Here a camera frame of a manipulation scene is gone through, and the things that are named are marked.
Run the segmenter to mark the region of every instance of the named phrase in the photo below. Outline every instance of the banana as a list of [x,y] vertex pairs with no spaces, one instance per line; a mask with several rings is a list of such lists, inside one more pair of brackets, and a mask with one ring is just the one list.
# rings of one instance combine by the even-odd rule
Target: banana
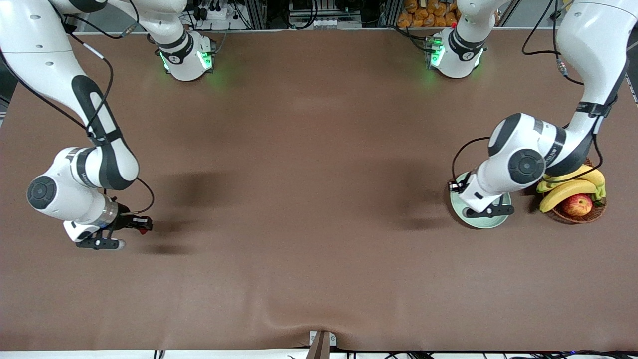
[[[558,177],[547,177],[546,175],[544,176],[544,178],[548,181],[563,181],[563,180],[567,180],[568,178],[572,178],[574,176],[579,176],[576,179],[573,180],[586,180],[589,182],[592,182],[596,187],[601,187],[605,185],[605,176],[602,175],[602,173],[595,169],[587,174],[583,174],[581,175],[581,173],[587,172],[591,169],[590,166],[588,165],[582,165],[580,168],[578,168],[576,171],[570,173],[570,174],[564,174],[562,176],[558,176]],[[549,190],[552,190],[556,187],[558,187],[559,185],[561,185],[563,183],[547,183],[547,188]]]
[[536,186],[536,192],[545,193],[551,191],[553,188],[549,188],[549,183],[545,181],[540,181]]
[[556,207],[560,202],[563,202],[568,197],[575,194],[592,194],[596,193],[596,186],[584,179],[575,179],[563,183],[556,187],[540,202],[540,211],[542,213],[549,212],[552,208]]

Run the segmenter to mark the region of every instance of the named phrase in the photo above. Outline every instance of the wire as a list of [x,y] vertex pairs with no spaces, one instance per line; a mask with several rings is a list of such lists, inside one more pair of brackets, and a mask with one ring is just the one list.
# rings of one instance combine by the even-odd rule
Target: wire
[[408,32],[408,29],[406,28],[406,31],[404,32],[403,30],[401,30],[399,27],[395,26],[395,25],[385,25],[384,27],[387,27],[389,29],[394,29],[396,30],[399,34],[405,36],[405,37],[409,37],[409,38],[413,38],[414,40],[425,40],[426,37],[425,36],[416,36],[416,35],[411,35]]
[[224,37],[221,39],[221,43],[219,47],[215,50],[215,55],[219,54],[219,52],[221,51],[221,48],[224,46],[224,43],[226,42],[226,36],[228,36],[228,30],[230,30],[230,23],[228,23],[228,29],[226,29],[226,32],[224,33]]
[[253,27],[248,24],[248,20],[244,18],[244,14],[237,8],[237,1],[233,1],[233,7],[235,8],[235,13],[239,15],[241,22],[243,22],[244,26],[246,26],[246,29],[252,30]]
[[554,55],[556,56],[556,63],[560,64],[559,69],[564,78],[566,78],[569,82],[584,86],[582,82],[576,81],[569,77],[569,75],[567,74],[567,68],[565,67],[563,60],[561,60],[561,58],[558,56],[558,46],[556,45],[556,20],[558,20],[559,16],[560,13],[558,12],[558,0],[556,0],[554,1],[554,13],[550,16],[552,20],[552,44],[554,45]]
[[[91,52],[94,52],[94,54],[98,55],[99,52],[96,52],[90,45],[86,44],[85,42],[83,42],[82,40],[78,39],[77,36],[75,36],[74,34],[70,34],[71,37],[82,44],[82,46],[86,47],[87,49],[91,50]],[[111,62],[109,60],[107,60],[104,56],[102,56],[101,54],[98,56],[99,58],[102,59],[102,61],[104,61],[107,66],[108,66],[108,70],[109,70],[109,78],[108,78],[108,85],[107,85],[107,90],[104,92],[104,95],[102,96],[102,100],[100,101],[100,104],[97,106],[97,108],[95,109],[95,112],[93,113],[93,115],[91,116],[90,119],[88,119],[88,122],[86,124],[86,136],[88,137],[92,137],[92,133],[91,131],[91,125],[93,124],[93,121],[95,121],[96,118],[98,118],[98,113],[100,113],[100,110],[102,109],[102,107],[104,106],[104,104],[107,102],[107,97],[108,94],[111,92],[111,87],[113,86],[113,79],[115,77],[115,73],[113,70],[113,65],[111,65]]]
[[65,117],[67,117],[68,119],[70,119],[71,121],[73,121],[76,125],[78,125],[79,127],[82,127],[82,129],[84,129],[84,125],[78,121],[77,119],[75,119],[73,116],[71,116],[68,112],[62,110],[60,107],[58,107],[56,104],[54,104],[53,102],[49,101],[47,98],[45,98],[44,96],[42,96],[41,94],[39,94],[37,91],[35,91],[31,86],[27,85],[26,82],[24,82],[24,80],[22,80],[11,68],[11,66],[9,65],[9,63],[7,62],[6,58],[4,58],[4,54],[2,53],[2,50],[0,49],[0,57],[2,58],[2,61],[7,65],[7,69],[9,69],[9,72],[13,75],[13,77],[15,77],[18,82],[23,85],[27,90],[29,90],[30,93],[32,93],[33,95],[35,95],[37,98],[39,98],[40,100],[44,101],[47,105],[53,107],[55,110],[57,110],[58,112],[60,112],[61,114],[63,114]]
[[433,51],[431,51],[431,50],[427,50],[427,49],[426,49],[426,48],[424,48],[424,47],[421,47],[421,46],[417,43],[417,41],[414,39],[414,37],[412,37],[412,35],[410,35],[410,30],[408,30],[408,28],[407,28],[407,27],[405,28],[405,32],[408,34],[408,38],[410,39],[410,41],[412,42],[412,45],[414,45],[414,47],[416,47],[417,49],[419,49],[419,50],[421,50],[421,51],[424,51],[424,52],[433,52]]
[[[140,13],[137,11],[137,7],[135,6],[135,4],[133,4],[133,0],[128,0],[128,2],[131,3],[131,6],[133,7],[133,11],[135,11],[135,22],[137,24],[139,24],[140,23]],[[81,22],[87,24],[88,26],[91,26],[92,28],[94,28],[95,30],[100,32],[102,35],[104,35],[104,36],[106,36],[108,38],[114,39],[114,40],[119,40],[119,39],[121,39],[121,38],[126,36],[126,35],[123,36],[122,34],[119,34],[117,36],[113,36],[111,34],[108,34],[104,30],[102,30],[99,27],[95,26],[94,24],[90,23],[88,20],[85,20],[85,19],[83,19],[83,18],[81,18],[79,16],[76,16],[76,15],[73,15],[73,14],[67,14],[64,17],[65,18],[69,18],[70,17],[72,19],[81,21]]]
[[317,3],[317,0],[313,0],[313,4],[315,5],[315,15],[313,16],[313,7],[312,5],[310,6],[310,18],[308,19],[308,22],[306,23],[306,25],[303,25],[302,27],[296,27],[294,25],[291,25],[288,22],[287,16],[286,14],[290,14],[290,10],[286,9],[286,0],[281,0],[281,20],[284,22],[284,24],[286,24],[286,26],[288,26],[288,29],[296,29],[296,30],[303,30],[308,28],[310,25],[312,25],[315,20],[317,19],[317,15],[319,15],[319,4]]
[[581,174],[577,174],[576,176],[573,176],[571,178],[568,179],[561,179],[560,181],[549,181],[548,179],[545,179],[544,177],[541,178],[541,181],[543,182],[547,182],[547,183],[563,183],[563,182],[569,182],[572,180],[576,180],[577,178],[580,178],[581,176],[584,176],[587,173],[593,172],[597,169],[600,168],[600,166],[602,166],[602,153],[600,152],[600,148],[598,148],[598,135],[597,134],[592,134],[591,138],[593,139],[594,142],[594,148],[596,149],[596,155],[598,156],[598,164],[594,167],[592,167],[591,169],[588,169],[587,171],[581,173]]
[[525,39],[525,42],[523,43],[523,47],[521,48],[521,52],[523,53],[523,55],[538,55],[538,54],[558,54],[558,55],[560,55],[560,52],[556,52],[555,50],[554,51],[552,51],[552,50],[542,50],[542,51],[533,51],[533,52],[526,52],[525,51],[525,48],[527,47],[527,43],[530,42],[530,39],[531,39],[532,35],[534,35],[534,32],[536,32],[536,29],[538,29],[538,26],[540,25],[540,23],[545,18],[545,15],[547,15],[547,12],[549,11],[549,8],[552,6],[552,1],[554,1],[554,0],[549,0],[549,2],[547,3],[547,7],[545,8],[545,11],[543,11],[543,14],[540,16],[540,19],[538,20],[536,25],[534,25],[534,28],[531,30],[530,34],[527,36],[527,39]]
[[489,140],[489,137],[479,137],[478,139],[474,139],[474,140],[471,140],[471,141],[467,142],[466,144],[461,146],[461,148],[459,148],[459,151],[457,151],[456,155],[454,155],[454,159],[452,159],[452,181],[456,181],[456,179],[458,178],[456,176],[456,171],[455,171],[454,168],[455,168],[455,165],[456,165],[456,159],[459,157],[461,152],[463,152],[465,147],[469,146],[470,144],[473,144],[474,142],[478,142],[478,141],[484,141],[484,140]]
[[585,84],[583,84],[582,82],[576,81],[576,80],[572,79],[571,77],[569,77],[568,75],[565,75],[563,77],[566,78],[566,80],[568,80],[569,82],[573,82],[574,84],[585,86]]
[[146,187],[146,189],[149,191],[149,193],[151,194],[151,203],[144,208],[141,211],[135,211],[135,212],[128,212],[128,213],[123,213],[122,216],[128,216],[128,215],[139,215],[141,213],[144,213],[146,211],[148,211],[149,209],[151,209],[151,207],[153,207],[153,204],[155,204],[155,193],[153,193],[153,190],[151,189],[151,187],[149,185],[146,184],[146,182],[144,182],[144,180],[142,180],[141,178],[136,178],[136,180],[138,182],[140,182],[141,184],[144,185],[144,187]]

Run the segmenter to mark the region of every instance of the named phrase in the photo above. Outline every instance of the metal frame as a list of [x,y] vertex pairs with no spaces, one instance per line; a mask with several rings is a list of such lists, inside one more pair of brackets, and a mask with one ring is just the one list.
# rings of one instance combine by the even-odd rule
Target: metal frame
[[396,26],[399,15],[403,11],[403,0],[387,0],[384,6],[379,16],[379,27]]
[[261,0],[246,0],[246,9],[248,10],[250,26],[254,30],[265,29],[267,3]]

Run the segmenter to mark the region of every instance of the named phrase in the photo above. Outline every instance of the black cable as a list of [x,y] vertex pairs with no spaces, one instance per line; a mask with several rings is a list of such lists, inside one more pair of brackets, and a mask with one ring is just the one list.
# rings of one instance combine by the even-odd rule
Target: black cable
[[600,168],[600,166],[602,166],[602,153],[600,152],[600,148],[598,148],[598,135],[597,134],[592,134],[591,138],[593,139],[594,142],[594,148],[596,149],[596,155],[598,156],[598,164],[594,167],[592,167],[591,169],[588,169],[587,171],[581,173],[581,174],[577,174],[576,176],[573,176],[571,178],[568,179],[562,179],[560,181],[549,181],[548,179],[545,179],[544,177],[541,178],[540,180],[543,182],[547,182],[547,183],[563,183],[563,182],[569,182],[572,180],[576,180],[577,178],[584,176],[587,173],[593,172],[597,169]]
[[395,25],[385,25],[384,27],[387,27],[389,29],[394,29],[395,31],[397,31],[399,34],[405,36],[405,37],[409,37],[409,38],[413,38],[414,40],[422,40],[424,41],[426,39],[425,36],[416,36],[416,35],[411,35],[407,32],[407,28],[406,28],[406,32],[404,32],[403,30],[401,30],[399,27],[395,26]]
[[[550,16],[552,20],[552,44],[554,45],[554,55],[556,56],[556,62],[560,61],[561,64],[563,64],[560,57],[558,57],[559,52],[558,52],[558,46],[556,45],[556,20],[558,19],[558,16],[559,16],[559,13],[558,13],[558,0],[557,0],[557,1],[554,1],[554,13]],[[569,82],[572,82],[574,84],[581,85],[581,86],[584,85],[582,82],[576,81],[572,79],[571,77],[569,77],[569,75],[567,74],[567,70],[565,70],[563,77],[566,78],[566,80],[568,80]]]
[[193,22],[193,17],[191,16],[191,12],[187,11],[186,13],[188,14],[188,20],[191,22],[191,27],[194,30],[195,29],[195,23]]
[[319,4],[317,3],[317,0],[313,0],[313,4],[315,5],[315,15],[313,16],[313,7],[312,5],[310,6],[310,18],[308,19],[308,22],[306,23],[306,25],[303,25],[302,27],[296,27],[294,25],[291,25],[291,23],[289,23],[287,16],[290,14],[290,10],[288,10],[286,8],[286,2],[287,0],[281,0],[281,20],[284,22],[284,24],[286,24],[286,26],[288,27],[288,29],[296,29],[296,30],[303,30],[303,29],[307,29],[308,27],[310,27],[310,25],[312,25],[315,20],[317,19],[317,15],[319,15]]
[[146,211],[148,211],[149,209],[151,209],[151,207],[153,207],[153,204],[155,204],[155,193],[153,192],[153,190],[151,189],[151,187],[149,185],[146,184],[146,182],[144,182],[144,180],[142,180],[141,178],[136,178],[137,181],[139,181],[141,184],[144,185],[144,187],[146,187],[146,189],[149,191],[149,193],[151,194],[151,203],[144,208],[141,211],[134,211],[134,212],[129,212],[129,213],[123,213],[122,215],[139,215],[141,213],[144,213]]
[[518,8],[519,4],[521,4],[521,0],[516,0],[516,2],[515,2],[515,3],[512,3],[512,4],[510,5],[510,7],[511,7],[512,11],[510,11],[510,12],[507,14],[507,17],[506,17],[506,18],[501,19],[501,22],[498,24],[498,25],[499,25],[499,27],[505,27],[505,24],[507,24],[507,22],[510,20],[510,18],[512,17],[512,14],[516,11],[516,8]]
[[[86,43],[84,43],[82,40],[78,39],[77,36],[75,36],[74,34],[70,34],[71,37],[82,44],[82,46],[87,46]],[[111,87],[113,86],[113,79],[115,77],[115,73],[113,70],[113,65],[111,65],[111,62],[109,60],[107,60],[105,57],[101,57],[102,61],[104,61],[107,66],[108,66],[108,70],[109,70],[109,79],[108,79],[108,85],[107,85],[107,90],[104,92],[104,95],[102,96],[102,100],[100,101],[100,104],[97,106],[95,112],[93,113],[93,115],[91,116],[90,119],[88,119],[88,122],[86,124],[86,136],[88,137],[92,137],[93,135],[91,134],[91,125],[93,124],[93,121],[95,121],[95,119],[98,117],[98,113],[100,113],[100,110],[102,109],[102,107],[104,106],[104,104],[107,101],[107,97],[108,94],[111,92]]]
[[426,49],[426,48],[424,48],[424,47],[421,47],[421,46],[417,43],[417,41],[416,41],[416,40],[412,37],[412,35],[410,35],[410,30],[408,30],[408,28],[407,28],[407,27],[405,28],[405,32],[408,34],[408,38],[410,39],[410,41],[412,42],[412,45],[414,45],[414,47],[416,47],[417,49],[419,49],[419,50],[421,50],[421,51],[424,51],[424,52],[433,52],[433,51],[427,50],[427,49]]
[[536,29],[538,29],[538,26],[540,25],[540,23],[545,18],[545,15],[547,15],[547,12],[549,11],[549,8],[552,6],[552,1],[554,1],[554,0],[549,0],[549,2],[547,3],[547,7],[545,8],[545,11],[543,11],[543,15],[540,16],[540,19],[538,20],[536,25],[534,25],[534,28],[531,30],[530,34],[527,36],[527,39],[525,39],[525,42],[523,43],[523,47],[521,48],[521,52],[523,53],[523,55],[538,55],[538,54],[557,54],[557,55],[560,55],[560,52],[552,51],[552,50],[541,50],[541,51],[533,51],[533,52],[526,52],[525,51],[525,48],[527,47],[527,43],[530,42],[530,39],[531,39],[532,35],[534,35],[534,32],[536,32]]
[[68,112],[62,110],[60,107],[58,107],[56,104],[54,104],[53,102],[49,101],[47,98],[45,98],[44,96],[42,96],[41,94],[39,94],[37,91],[35,91],[31,86],[27,85],[26,82],[24,82],[11,68],[11,66],[9,65],[9,63],[7,62],[7,60],[4,58],[4,54],[2,53],[2,50],[0,49],[0,57],[2,57],[2,61],[6,64],[7,69],[9,69],[9,72],[13,75],[13,77],[16,78],[16,80],[18,80],[18,82],[23,85],[27,90],[29,90],[30,93],[32,93],[33,95],[35,95],[37,98],[39,98],[40,100],[44,101],[47,105],[53,107],[55,110],[57,110],[58,112],[60,112],[61,114],[63,114],[65,117],[67,117],[68,119],[70,119],[71,121],[73,121],[76,125],[78,125],[79,127],[82,127],[82,129],[84,129],[84,125],[78,121],[77,119],[75,119],[73,116],[69,115]]
[[454,167],[456,165],[456,159],[459,157],[461,152],[463,152],[465,147],[469,146],[470,144],[473,144],[474,142],[478,142],[478,141],[484,141],[484,140],[489,140],[489,137],[479,137],[478,139],[474,139],[474,140],[471,140],[471,141],[467,142],[466,144],[461,146],[461,148],[459,148],[459,151],[457,151],[456,155],[454,155],[454,159],[452,159],[452,181],[456,181],[456,179],[457,179],[456,171],[455,171]]
[[233,1],[233,7],[235,8],[235,13],[237,13],[239,15],[239,18],[241,19],[241,22],[244,23],[244,26],[246,26],[246,29],[248,30],[252,30],[253,27],[250,26],[250,24],[248,24],[248,20],[246,20],[246,18],[244,18],[244,14],[239,11],[239,9],[237,8],[237,1]]
[[228,29],[226,29],[226,32],[224,33],[224,37],[221,39],[221,43],[219,47],[215,50],[215,55],[219,54],[219,52],[221,51],[221,48],[224,46],[224,43],[226,42],[226,36],[228,36],[229,30],[230,30],[230,23],[228,23]]
[[[133,11],[135,11],[135,23],[139,24],[140,23],[140,13],[137,11],[137,7],[135,6],[135,4],[133,4],[133,0],[128,0],[128,2],[131,4],[131,6],[133,7]],[[70,17],[72,19],[81,21],[85,24],[87,24],[88,26],[91,26],[92,28],[94,28],[95,30],[97,30],[98,32],[100,32],[102,35],[111,38],[113,40],[118,40],[123,38],[124,36],[122,36],[122,34],[119,34],[117,36],[113,36],[111,34],[107,34],[104,30],[100,29],[99,27],[95,26],[94,24],[90,23],[88,20],[85,20],[79,16],[73,15],[73,14],[67,14],[65,15],[66,18]]]
[[566,78],[569,82],[573,82],[574,84],[585,86],[585,84],[583,84],[582,82],[576,81],[576,80],[572,79],[571,77],[569,77],[568,75],[565,75],[563,77]]

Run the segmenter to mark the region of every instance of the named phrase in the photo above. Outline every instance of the bread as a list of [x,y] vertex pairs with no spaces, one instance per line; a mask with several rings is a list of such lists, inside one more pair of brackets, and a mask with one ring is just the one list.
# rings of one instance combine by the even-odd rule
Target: bread
[[419,8],[417,0],[404,0],[403,6],[405,7],[405,11],[408,13],[414,13]]
[[445,14],[445,25],[452,26],[453,23],[456,22],[456,16],[454,16],[454,12],[449,12]]
[[428,14],[426,9],[423,8],[419,8],[415,13],[414,13],[414,19],[415,20],[425,20],[427,19],[427,17],[430,14]]
[[445,15],[445,10],[446,10],[445,4],[439,3],[438,0],[429,0],[427,2],[427,12],[434,14],[434,16]]
[[442,16],[435,16],[434,27],[445,27],[445,19]]
[[434,26],[434,15],[430,14],[427,16],[425,20],[423,20],[423,27],[432,27]]
[[399,20],[397,20],[398,27],[410,27],[412,25],[412,14],[409,13],[401,13],[399,15]]

